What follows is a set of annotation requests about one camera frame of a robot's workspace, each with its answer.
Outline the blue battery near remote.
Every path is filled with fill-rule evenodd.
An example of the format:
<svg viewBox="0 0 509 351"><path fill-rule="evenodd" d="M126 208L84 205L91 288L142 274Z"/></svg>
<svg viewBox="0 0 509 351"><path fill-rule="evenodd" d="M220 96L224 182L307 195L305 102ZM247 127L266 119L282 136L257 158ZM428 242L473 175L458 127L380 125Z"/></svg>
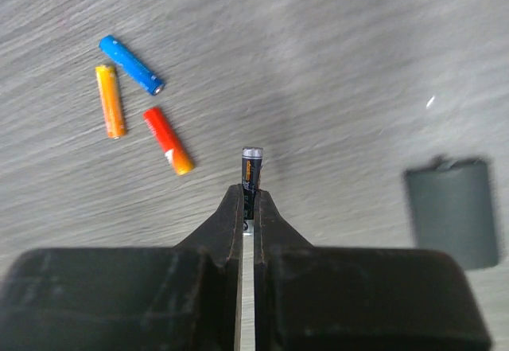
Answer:
<svg viewBox="0 0 509 351"><path fill-rule="evenodd" d="M138 85L152 96L158 95L165 82L146 67L121 41L108 35L99 42L99 48Z"/></svg>

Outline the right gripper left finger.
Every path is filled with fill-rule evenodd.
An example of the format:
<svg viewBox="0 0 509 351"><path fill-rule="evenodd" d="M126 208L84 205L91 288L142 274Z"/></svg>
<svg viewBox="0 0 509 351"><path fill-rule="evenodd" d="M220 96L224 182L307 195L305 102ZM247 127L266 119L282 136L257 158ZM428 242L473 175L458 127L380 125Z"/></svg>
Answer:
<svg viewBox="0 0 509 351"><path fill-rule="evenodd" d="M236 350L243 194L172 247L38 248L1 283L4 350Z"/></svg>

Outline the red orange battery near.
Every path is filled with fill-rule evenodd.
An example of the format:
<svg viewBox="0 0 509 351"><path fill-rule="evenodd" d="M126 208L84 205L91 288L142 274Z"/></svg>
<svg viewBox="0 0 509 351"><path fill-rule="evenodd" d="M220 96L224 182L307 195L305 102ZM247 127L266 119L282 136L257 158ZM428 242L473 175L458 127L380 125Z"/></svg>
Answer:
<svg viewBox="0 0 509 351"><path fill-rule="evenodd" d="M152 107L144 112L143 118L175 173L181 176L191 172L194 163L162 110Z"/></svg>

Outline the black remote battery cover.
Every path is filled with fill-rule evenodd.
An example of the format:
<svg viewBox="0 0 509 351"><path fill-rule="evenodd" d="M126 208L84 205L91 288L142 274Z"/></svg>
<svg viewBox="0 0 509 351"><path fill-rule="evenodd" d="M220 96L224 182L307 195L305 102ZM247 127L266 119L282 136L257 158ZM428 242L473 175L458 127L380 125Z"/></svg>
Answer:
<svg viewBox="0 0 509 351"><path fill-rule="evenodd" d="M499 264L489 162L436 158L406 170L404 182L418 248L444 252L466 271Z"/></svg>

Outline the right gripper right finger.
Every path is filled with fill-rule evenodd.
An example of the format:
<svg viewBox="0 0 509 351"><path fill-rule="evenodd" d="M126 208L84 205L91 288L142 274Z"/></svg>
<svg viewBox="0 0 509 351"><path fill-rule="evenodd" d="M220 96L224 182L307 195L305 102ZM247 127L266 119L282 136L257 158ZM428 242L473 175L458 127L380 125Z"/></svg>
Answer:
<svg viewBox="0 0 509 351"><path fill-rule="evenodd" d="M258 350L489 350L468 279L444 252L318 247L279 213L254 209Z"/></svg>

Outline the black battery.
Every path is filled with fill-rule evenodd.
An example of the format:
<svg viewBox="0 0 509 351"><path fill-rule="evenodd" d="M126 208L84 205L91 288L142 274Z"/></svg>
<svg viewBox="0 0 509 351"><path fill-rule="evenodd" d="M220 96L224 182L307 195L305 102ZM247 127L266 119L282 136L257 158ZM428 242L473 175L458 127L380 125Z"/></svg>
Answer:
<svg viewBox="0 0 509 351"><path fill-rule="evenodd" d="M244 147L242 152L243 187L243 234L251 236L254 231L255 196L259 189L262 170L263 148Z"/></svg>

